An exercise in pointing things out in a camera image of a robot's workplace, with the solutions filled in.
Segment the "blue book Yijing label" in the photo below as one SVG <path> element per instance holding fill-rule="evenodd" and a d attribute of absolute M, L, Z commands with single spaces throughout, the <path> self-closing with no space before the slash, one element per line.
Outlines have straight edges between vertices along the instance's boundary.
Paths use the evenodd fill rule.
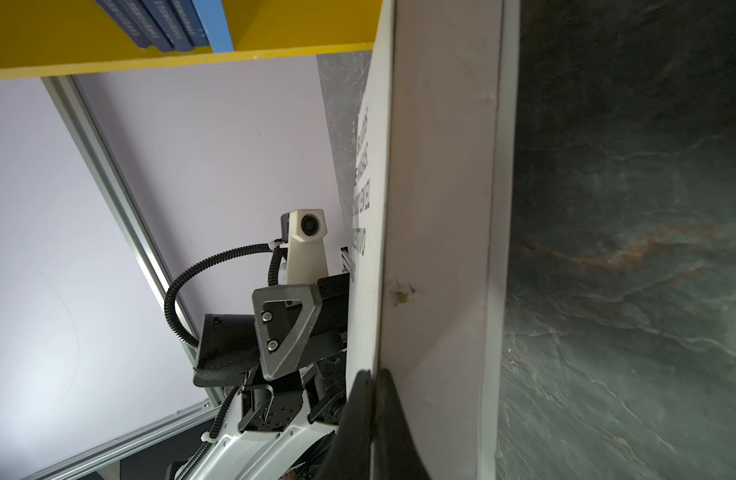
<path fill-rule="evenodd" d="M 144 0 L 143 2 L 177 52 L 186 53 L 194 50 L 194 45 L 169 1 Z"/>

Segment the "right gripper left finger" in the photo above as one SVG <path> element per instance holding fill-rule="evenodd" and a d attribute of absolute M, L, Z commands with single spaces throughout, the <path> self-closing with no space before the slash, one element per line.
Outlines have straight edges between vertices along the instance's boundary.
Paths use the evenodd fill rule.
<path fill-rule="evenodd" d="M 318 479 L 370 478 L 374 385 L 370 370 L 357 373 L 337 433 Z"/>

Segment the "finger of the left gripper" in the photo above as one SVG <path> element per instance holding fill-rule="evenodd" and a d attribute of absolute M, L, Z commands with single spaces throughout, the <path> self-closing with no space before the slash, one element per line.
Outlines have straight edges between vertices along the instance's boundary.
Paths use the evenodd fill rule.
<path fill-rule="evenodd" d="M 263 376 L 272 381 L 319 360 L 310 345 L 323 301 L 316 284 L 277 285 L 252 294 Z"/>

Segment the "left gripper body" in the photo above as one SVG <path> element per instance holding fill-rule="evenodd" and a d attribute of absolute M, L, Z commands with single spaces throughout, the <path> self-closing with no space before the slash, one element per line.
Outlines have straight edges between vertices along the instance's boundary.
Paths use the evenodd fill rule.
<path fill-rule="evenodd" d="M 309 423 L 340 422 L 347 403 L 350 277 L 340 274 L 314 284 L 323 306 L 310 345 L 318 346 L 319 360 L 276 380 L 263 376 L 255 313 L 205 317 L 194 382 L 201 387 L 236 387 L 248 397 L 241 405 L 242 432 L 282 432 L 298 413 Z"/>

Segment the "blue book Sunzi label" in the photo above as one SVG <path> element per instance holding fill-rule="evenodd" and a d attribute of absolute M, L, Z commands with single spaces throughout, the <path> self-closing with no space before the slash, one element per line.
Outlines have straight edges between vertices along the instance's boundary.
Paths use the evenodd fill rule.
<path fill-rule="evenodd" d="M 174 46 L 171 44 L 170 40 L 160 28 L 159 24 L 147 9 L 143 1 L 121 0 L 120 3 L 155 48 L 163 53 L 175 51 Z"/>

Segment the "blue book Lunyu label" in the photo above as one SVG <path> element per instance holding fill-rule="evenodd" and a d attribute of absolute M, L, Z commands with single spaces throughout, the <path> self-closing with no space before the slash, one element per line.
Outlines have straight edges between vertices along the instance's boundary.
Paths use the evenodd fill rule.
<path fill-rule="evenodd" d="M 118 0 L 96 0 L 104 12 L 120 27 L 120 29 L 140 49 L 153 46 L 150 39 L 141 31 L 138 24 L 131 18 Z"/>

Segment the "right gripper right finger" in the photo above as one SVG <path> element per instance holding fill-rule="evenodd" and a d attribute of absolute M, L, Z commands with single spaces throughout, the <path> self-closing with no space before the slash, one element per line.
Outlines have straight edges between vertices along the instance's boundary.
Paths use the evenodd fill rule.
<path fill-rule="evenodd" d="M 376 379 L 373 420 L 374 479 L 430 478 L 416 449 L 399 394 L 387 369 Z"/>

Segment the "blue book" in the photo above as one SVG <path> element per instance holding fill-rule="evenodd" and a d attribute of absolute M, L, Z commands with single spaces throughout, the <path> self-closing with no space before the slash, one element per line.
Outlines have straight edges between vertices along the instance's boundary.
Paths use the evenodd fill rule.
<path fill-rule="evenodd" d="M 178 15 L 191 43 L 195 47 L 209 47 L 210 41 L 203 28 L 194 2 L 192 0 L 171 0 L 170 3 Z"/>

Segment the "white book black lettering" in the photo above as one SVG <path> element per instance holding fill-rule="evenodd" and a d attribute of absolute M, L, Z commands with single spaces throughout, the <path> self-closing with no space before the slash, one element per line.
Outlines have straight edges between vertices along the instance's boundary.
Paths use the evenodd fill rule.
<path fill-rule="evenodd" d="M 429 479 L 496 477 L 520 13 L 384 2 L 360 108 L 347 381 L 391 372 Z"/>

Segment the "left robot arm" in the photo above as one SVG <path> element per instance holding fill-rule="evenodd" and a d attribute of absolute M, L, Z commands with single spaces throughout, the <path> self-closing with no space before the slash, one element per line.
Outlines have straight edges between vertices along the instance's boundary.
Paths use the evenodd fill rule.
<path fill-rule="evenodd" d="M 202 272 L 272 256 L 251 314 L 208 314 L 202 334 L 183 325 L 181 289 Z M 163 301 L 166 322 L 197 354 L 194 382 L 230 392 L 197 453 L 173 479 L 309 479 L 347 403 L 349 277 L 328 271 L 322 240 L 290 237 L 210 256 L 180 274 Z"/>

